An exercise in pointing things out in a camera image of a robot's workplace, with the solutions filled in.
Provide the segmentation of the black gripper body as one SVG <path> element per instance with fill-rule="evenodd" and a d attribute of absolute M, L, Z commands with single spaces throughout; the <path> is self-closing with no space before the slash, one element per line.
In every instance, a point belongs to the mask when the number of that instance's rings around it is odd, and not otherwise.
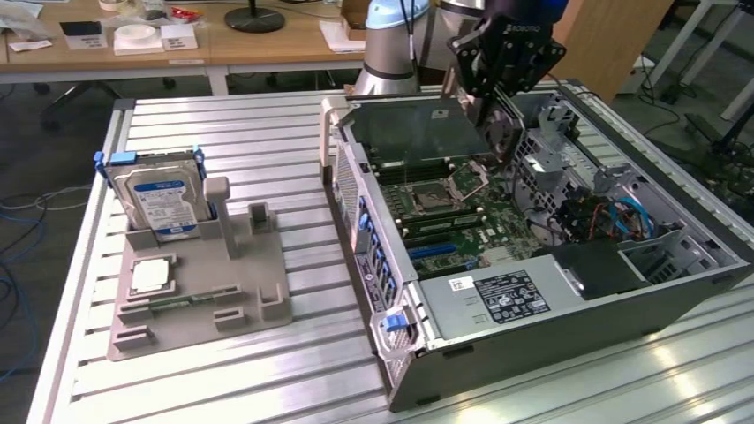
<path fill-rule="evenodd" d="M 560 21 L 559 0 L 485 1 L 481 19 L 481 49 L 501 49 L 532 42 L 547 45 Z"/>

